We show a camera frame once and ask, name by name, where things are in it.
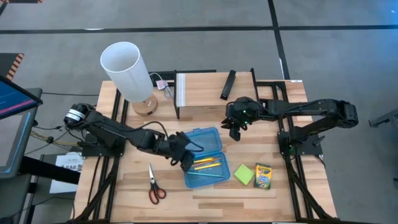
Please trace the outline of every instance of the yellow pencil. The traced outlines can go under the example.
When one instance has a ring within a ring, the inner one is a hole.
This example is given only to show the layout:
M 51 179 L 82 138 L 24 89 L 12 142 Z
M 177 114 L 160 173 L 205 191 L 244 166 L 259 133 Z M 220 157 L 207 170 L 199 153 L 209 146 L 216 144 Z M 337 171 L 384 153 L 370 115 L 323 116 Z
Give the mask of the yellow pencil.
M 198 161 L 193 161 L 193 163 L 207 162 L 207 161 L 210 161 L 212 159 L 213 159 L 212 157 L 207 157 L 207 158 L 204 158 L 204 159 L 199 159 Z
M 200 165 L 203 165 L 203 164 L 206 164 L 206 163 L 209 163 L 209 162 L 215 162 L 215 161 L 220 160 L 220 159 L 221 159 L 221 158 L 214 158 L 214 159 L 211 159 L 210 161 L 199 162 L 199 163 L 197 163 L 197 164 L 192 165 L 192 167 L 200 166 Z
M 216 163 L 214 163 L 214 164 L 210 164 L 210 165 L 206 165 L 206 166 L 201 166 L 201 167 L 196 167 L 195 170 L 206 169 L 206 168 L 216 167 L 216 166 L 220 166 L 220 165 L 221 165 L 220 162 L 216 162 Z

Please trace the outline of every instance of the paper sheet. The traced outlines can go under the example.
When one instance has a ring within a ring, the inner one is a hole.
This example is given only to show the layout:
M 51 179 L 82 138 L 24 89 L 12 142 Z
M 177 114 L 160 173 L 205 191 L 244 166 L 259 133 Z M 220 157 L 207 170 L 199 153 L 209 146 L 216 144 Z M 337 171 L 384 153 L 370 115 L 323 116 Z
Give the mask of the paper sheet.
M 57 156 L 56 166 L 81 172 L 83 159 L 77 152 L 69 152 L 66 155 Z M 59 194 L 65 192 L 76 192 L 77 184 L 64 183 L 57 180 L 51 181 L 50 194 Z

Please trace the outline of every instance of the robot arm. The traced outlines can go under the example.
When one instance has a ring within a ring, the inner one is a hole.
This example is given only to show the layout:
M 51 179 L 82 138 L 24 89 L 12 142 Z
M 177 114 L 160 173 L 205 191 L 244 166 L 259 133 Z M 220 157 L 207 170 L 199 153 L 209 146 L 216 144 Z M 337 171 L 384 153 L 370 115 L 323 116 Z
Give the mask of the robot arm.
M 338 100 L 315 100 L 305 103 L 288 103 L 282 100 L 260 99 L 256 102 L 248 97 L 240 97 L 226 105 L 226 119 L 222 128 L 230 129 L 229 136 L 240 140 L 239 130 L 248 129 L 255 121 L 277 121 L 286 116 L 321 115 L 324 118 L 302 128 L 294 127 L 289 131 L 290 142 L 303 139 L 334 127 L 352 128 L 358 124 L 358 115 L 354 105 Z
M 94 145 L 92 142 L 80 143 L 83 150 L 85 147 L 96 147 L 96 145 L 113 150 L 118 144 L 123 144 L 124 147 L 124 141 L 120 143 L 120 139 L 125 139 L 142 152 L 171 158 L 172 166 L 180 162 L 184 171 L 188 171 L 193 164 L 193 153 L 185 149 L 192 142 L 183 132 L 166 136 L 164 133 L 145 129 L 143 126 L 132 128 L 103 116 L 91 105 L 83 103 L 71 107 L 64 123 L 68 129 L 87 130 L 97 138 Z

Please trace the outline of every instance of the lamp base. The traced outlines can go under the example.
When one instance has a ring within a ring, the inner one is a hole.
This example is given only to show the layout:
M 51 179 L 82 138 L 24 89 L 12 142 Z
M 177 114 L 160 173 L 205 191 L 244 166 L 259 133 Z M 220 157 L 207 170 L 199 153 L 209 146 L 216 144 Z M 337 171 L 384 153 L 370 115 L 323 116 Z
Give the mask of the lamp base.
M 134 111 L 141 116 L 148 116 L 154 113 L 157 109 L 157 98 L 155 95 L 151 95 L 148 99 L 139 103 L 132 103 Z

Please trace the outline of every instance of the concrete floor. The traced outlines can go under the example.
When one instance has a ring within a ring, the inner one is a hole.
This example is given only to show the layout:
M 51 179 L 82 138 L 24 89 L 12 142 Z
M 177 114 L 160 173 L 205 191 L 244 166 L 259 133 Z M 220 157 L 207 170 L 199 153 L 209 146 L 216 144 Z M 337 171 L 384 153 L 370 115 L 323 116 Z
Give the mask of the concrete floor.
M 398 24 L 398 3 L 378 0 L 274 1 L 280 26 Z M 185 26 L 271 26 L 265 0 L 45 0 L 9 4 L 0 30 L 87 29 Z M 342 220 L 396 223 L 397 131 L 368 120 L 397 108 L 398 30 L 281 31 L 291 79 L 304 81 L 309 100 L 335 98 L 357 106 L 359 125 L 332 129 L 322 142 L 333 200 Z M 59 93 L 99 92 L 109 79 L 99 58 L 118 41 L 137 44 L 149 70 L 249 70 L 257 78 L 281 79 L 273 31 L 164 32 L 114 34 L 2 34 L 0 52 L 22 52 L 14 81 Z M 62 124 L 76 102 L 97 97 L 44 95 L 37 121 Z M 58 136 L 58 131 L 42 131 Z M 43 145 L 31 139 L 27 151 Z M 32 154 L 55 154 L 47 147 Z M 52 214 L 44 218 L 42 214 Z M 37 208 L 34 223 L 65 221 L 70 203 Z

